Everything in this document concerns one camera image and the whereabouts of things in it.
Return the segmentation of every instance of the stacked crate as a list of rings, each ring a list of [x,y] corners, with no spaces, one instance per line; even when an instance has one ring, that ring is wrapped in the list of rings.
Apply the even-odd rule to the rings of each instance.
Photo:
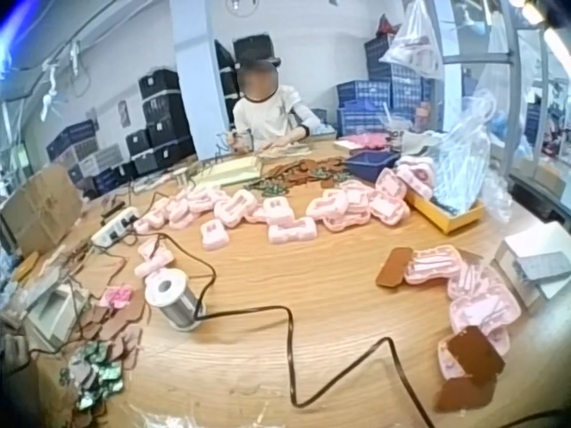
[[[127,136],[137,174],[172,167],[195,154],[176,71],[160,69],[139,80],[146,129]]]

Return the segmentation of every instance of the workshop table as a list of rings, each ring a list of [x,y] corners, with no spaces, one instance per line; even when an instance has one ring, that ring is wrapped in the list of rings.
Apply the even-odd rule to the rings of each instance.
[[[331,143],[318,143],[311,157],[340,154]],[[268,168],[291,160],[274,160]],[[159,190],[178,192],[173,182]],[[287,197],[296,216],[304,215],[308,203],[322,192],[319,183],[292,189]],[[152,196],[153,191],[133,196],[133,205],[145,211]],[[68,248],[99,228],[98,205],[95,202],[87,218],[65,239]],[[506,226],[485,218],[448,237],[414,210],[397,227],[372,218],[365,226],[333,234],[318,224],[316,241],[285,245],[270,244],[266,226],[243,223],[228,230],[228,247],[207,252],[199,228],[211,218],[208,213],[186,230],[175,232],[166,226],[162,231],[216,268],[218,279],[205,300],[209,313],[265,305],[285,305],[293,311],[300,401],[386,335],[393,337],[406,375],[438,427],[493,428],[558,407],[565,399],[571,377],[569,290],[550,302],[549,310],[525,312],[509,327],[511,351],[492,404],[462,416],[432,411],[434,396],[443,384],[436,346],[452,333],[451,301],[445,287],[403,286],[393,292],[375,285],[380,267],[395,246],[425,249],[451,243],[491,259],[503,236],[538,223],[519,205],[514,204]],[[189,276],[209,273],[171,244],[167,246],[175,253],[174,268]],[[133,273],[142,261],[137,247],[119,243],[110,252],[128,258],[113,283],[143,286]],[[79,280],[100,295],[118,263],[105,255],[91,256]],[[207,277],[191,279],[190,287],[198,295],[207,283]],[[206,321],[191,333],[180,333],[153,309],[150,324],[145,312],[140,325],[144,332],[137,367],[126,372],[124,392],[108,401],[110,427],[144,426],[138,412],[193,416],[205,428],[236,428],[254,422],[295,428],[424,426],[385,345],[314,405],[297,410],[289,400],[283,312]],[[69,412],[58,399],[63,392],[57,382],[62,361],[42,357],[39,366],[45,405],[54,418],[61,417],[58,411]]]

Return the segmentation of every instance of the white pillar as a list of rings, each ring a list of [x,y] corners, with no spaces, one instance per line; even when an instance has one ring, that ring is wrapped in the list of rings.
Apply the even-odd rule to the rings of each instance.
[[[228,130],[209,0],[170,0],[180,89],[198,158],[216,154],[217,134]]]

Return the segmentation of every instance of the power strip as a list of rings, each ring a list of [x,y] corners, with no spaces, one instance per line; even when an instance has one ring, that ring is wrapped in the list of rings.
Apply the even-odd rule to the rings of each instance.
[[[99,248],[111,247],[139,217],[137,208],[128,207],[124,209],[91,237],[91,243]]]

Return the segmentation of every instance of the solder wire spool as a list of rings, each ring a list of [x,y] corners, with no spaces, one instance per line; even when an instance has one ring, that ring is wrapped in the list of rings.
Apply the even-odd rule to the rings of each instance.
[[[186,274],[182,270],[161,269],[148,276],[145,283],[146,301],[160,309],[173,328],[190,332],[200,324],[200,321],[194,321],[197,299],[188,288]]]

